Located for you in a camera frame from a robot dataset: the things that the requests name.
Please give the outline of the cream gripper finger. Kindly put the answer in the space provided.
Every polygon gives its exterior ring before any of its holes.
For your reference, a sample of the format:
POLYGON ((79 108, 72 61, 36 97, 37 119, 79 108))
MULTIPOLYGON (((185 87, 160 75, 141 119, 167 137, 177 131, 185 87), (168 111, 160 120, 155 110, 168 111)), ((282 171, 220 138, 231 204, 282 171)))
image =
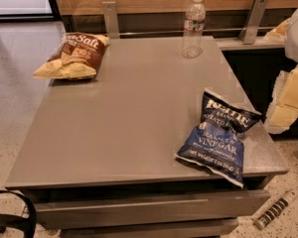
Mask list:
POLYGON ((264 39, 269 42, 275 42, 279 44, 283 44, 285 41, 287 27, 289 25, 290 19, 284 20, 280 23, 276 28, 269 31, 265 36, 264 39))
POLYGON ((297 118, 298 64, 290 72, 281 70, 276 77, 264 128, 270 134, 281 134, 288 130, 297 118))

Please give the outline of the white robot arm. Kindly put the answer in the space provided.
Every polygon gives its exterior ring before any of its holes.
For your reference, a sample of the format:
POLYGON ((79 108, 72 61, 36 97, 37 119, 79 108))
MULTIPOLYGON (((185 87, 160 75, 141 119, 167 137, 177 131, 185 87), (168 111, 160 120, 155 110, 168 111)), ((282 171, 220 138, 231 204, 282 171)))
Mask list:
POLYGON ((272 101, 266 111, 264 127, 270 134, 288 130, 298 118, 298 8, 292 16, 267 34, 284 31, 285 55, 297 65, 290 72, 281 70, 276 77, 272 101))

